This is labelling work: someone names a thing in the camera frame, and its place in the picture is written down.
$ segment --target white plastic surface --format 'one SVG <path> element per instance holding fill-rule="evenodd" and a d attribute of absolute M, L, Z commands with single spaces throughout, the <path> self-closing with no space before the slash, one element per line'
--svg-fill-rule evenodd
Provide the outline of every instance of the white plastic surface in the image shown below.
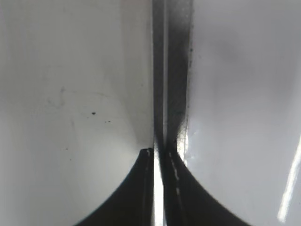
<path fill-rule="evenodd" d="M 251 225 L 301 225 L 301 1 L 194 10 L 187 166 Z"/>
<path fill-rule="evenodd" d="M 1 225 L 77 223 L 152 146 L 150 13 L 147 0 L 0 0 Z"/>

